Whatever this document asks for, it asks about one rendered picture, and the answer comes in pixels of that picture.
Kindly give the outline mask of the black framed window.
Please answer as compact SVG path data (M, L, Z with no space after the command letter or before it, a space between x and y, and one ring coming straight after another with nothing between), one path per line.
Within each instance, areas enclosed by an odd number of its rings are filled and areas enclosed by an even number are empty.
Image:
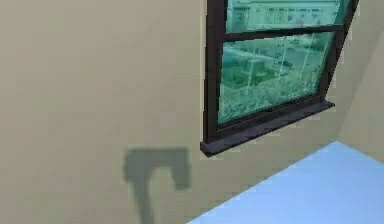
M359 0L206 0L203 137L213 156L331 108Z

